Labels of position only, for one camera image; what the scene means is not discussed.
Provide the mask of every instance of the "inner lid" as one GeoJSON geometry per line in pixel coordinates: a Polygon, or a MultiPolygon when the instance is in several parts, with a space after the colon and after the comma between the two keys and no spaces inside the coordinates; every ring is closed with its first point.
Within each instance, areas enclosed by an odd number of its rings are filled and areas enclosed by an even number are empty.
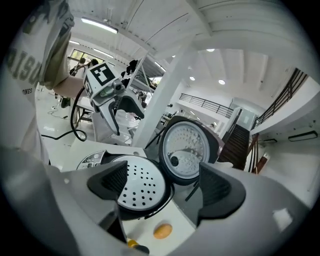
{"type": "Polygon", "coordinates": [[[205,133],[191,121],[173,124],[163,138],[164,164],[181,179],[193,179],[199,175],[199,163],[208,162],[210,146],[205,133]]]}
{"type": "Polygon", "coordinates": [[[161,202],[166,184],[157,166],[135,155],[122,155],[112,160],[115,161],[127,161],[127,182],[119,196],[119,205],[132,211],[145,211],[161,202]]]}

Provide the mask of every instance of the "stair railing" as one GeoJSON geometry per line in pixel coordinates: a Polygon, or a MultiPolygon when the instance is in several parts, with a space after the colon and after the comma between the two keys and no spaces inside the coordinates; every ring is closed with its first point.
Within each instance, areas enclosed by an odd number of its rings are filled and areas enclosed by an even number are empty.
{"type": "Polygon", "coordinates": [[[259,161],[259,145],[258,145],[258,138],[259,138],[259,133],[256,133],[252,136],[252,141],[248,149],[247,156],[251,153],[250,157],[250,165],[249,165],[249,173],[254,173],[256,175],[259,174],[258,169],[257,169],[257,164],[259,161]]]}
{"type": "Polygon", "coordinates": [[[230,135],[231,135],[232,132],[234,131],[234,129],[235,129],[235,127],[236,127],[236,124],[237,124],[237,122],[238,122],[238,119],[239,119],[239,117],[240,117],[240,115],[241,115],[241,112],[242,112],[242,109],[240,109],[238,115],[237,115],[237,116],[235,117],[235,119],[233,120],[233,123],[231,124],[229,130],[227,130],[227,131],[225,132],[225,134],[224,134],[224,136],[223,136],[223,138],[222,138],[222,141],[223,141],[224,143],[226,143],[226,142],[228,141],[230,135]]]}
{"type": "Polygon", "coordinates": [[[279,110],[284,104],[286,104],[293,95],[298,91],[298,89],[304,84],[308,75],[298,68],[296,68],[289,79],[288,83],[285,85],[279,96],[270,105],[270,107],[257,118],[252,126],[252,129],[261,125],[268,118],[272,117],[277,110],[279,110]]]}

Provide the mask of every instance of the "wooden stair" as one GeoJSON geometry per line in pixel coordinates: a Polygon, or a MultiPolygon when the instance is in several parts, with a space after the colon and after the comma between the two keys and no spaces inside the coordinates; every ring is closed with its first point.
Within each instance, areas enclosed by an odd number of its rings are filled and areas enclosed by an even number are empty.
{"type": "Polygon", "coordinates": [[[222,163],[230,162],[233,164],[233,168],[244,170],[249,138],[250,132],[236,124],[217,161],[222,163]]]}

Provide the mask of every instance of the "fluorescent light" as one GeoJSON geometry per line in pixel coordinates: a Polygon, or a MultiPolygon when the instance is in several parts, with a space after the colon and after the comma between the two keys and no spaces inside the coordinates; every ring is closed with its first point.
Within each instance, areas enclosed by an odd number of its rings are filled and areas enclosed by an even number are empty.
{"type": "Polygon", "coordinates": [[[154,62],[159,68],[161,68],[161,65],[158,62],[154,62]]]}
{"type": "Polygon", "coordinates": [[[97,21],[94,21],[92,19],[88,19],[88,18],[81,18],[81,20],[84,22],[84,23],[87,23],[87,24],[90,24],[90,25],[94,25],[94,26],[97,26],[101,29],[104,29],[104,30],[108,30],[114,34],[117,34],[118,33],[118,30],[113,28],[112,26],[108,26],[108,25],[105,25],[103,23],[100,23],[100,22],[97,22],[97,21]]]}
{"type": "Polygon", "coordinates": [[[114,57],[113,57],[113,56],[111,56],[110,54],[105,53],[105,52],[103,52],[103,51],[101,51],[101,50],[98,50],[98,49],[95,49],[95,48],[94,48],[94,50],[95,50],[96,52],[98,52],[98,53],[101,53],[101,54],[107,55],[107,56],[108,56],[108,57],[110,57],[110,58],[114,58],[114,57]]]}
{"type": "Polygon", "coordinates": [[[315,130],[306,132],[306,133],[301,133],[298,135],[294,136],[289,136],[288,140],[291,142],[297,142],[297,141],[305,141],[305,140],[310,140],[310,139],[315,139],[318,137],[318,134],[315,130]]]}
{"type": "Polygon", "coordinates": [[[278,141],[275,138],[270,138],[270,139],[266,139],[264,140],[265,143],[277,143],[278,141]]]}
{"type": "Polygon", "coordinates": [[[73,44],[76,44],[76,45],[80,45],[80,43],[75,42],[75,41],[71,41],[71,40],[69,40],[69,42],[70,42],[70,43],[73,43],[73,44]]]}

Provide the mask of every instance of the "cloth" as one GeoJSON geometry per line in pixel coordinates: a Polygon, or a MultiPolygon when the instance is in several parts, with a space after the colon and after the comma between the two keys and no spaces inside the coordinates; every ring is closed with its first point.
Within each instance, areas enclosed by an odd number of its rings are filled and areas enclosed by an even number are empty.
{"type": "Polygon", "coordinates": [[[74,77],[83,79],[85,77],[85,73],[87,71],[87,68],[88,68],[87,66],[80,67],[77,70],[77,72],[76,72],[74,77]]]}
{"type": "Polygon", "coordinates": [[[66,50],[74,17],[64,0],[43,1],[22,24],[0,68],[0,145],[49,163],[38,130],[38,82],[54,88],[69,75],[66,50]]]}

